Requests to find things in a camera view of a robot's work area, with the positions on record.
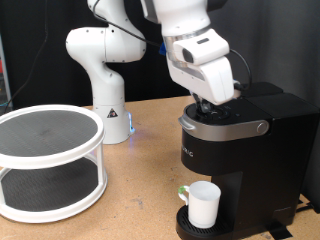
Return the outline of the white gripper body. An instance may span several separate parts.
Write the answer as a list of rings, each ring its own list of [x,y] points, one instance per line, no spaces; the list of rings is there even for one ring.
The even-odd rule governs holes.
[[[231,66],[226,57],[195,66],[167,59],[174,82],[214,105],[230,101],[234,96]]]

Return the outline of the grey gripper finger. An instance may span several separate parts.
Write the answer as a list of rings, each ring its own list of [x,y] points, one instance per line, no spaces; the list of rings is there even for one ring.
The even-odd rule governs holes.
[[[211,113],[213,109],[213,105],[208,101],[203,100],[199,103],[199,110],[203,114]]]
[[[191,92],[191,95],[195,100],[197,108],[200,108],[201,107],[201,99],[199,98],[199,96],[195,93],[192,93],[192,92]]]

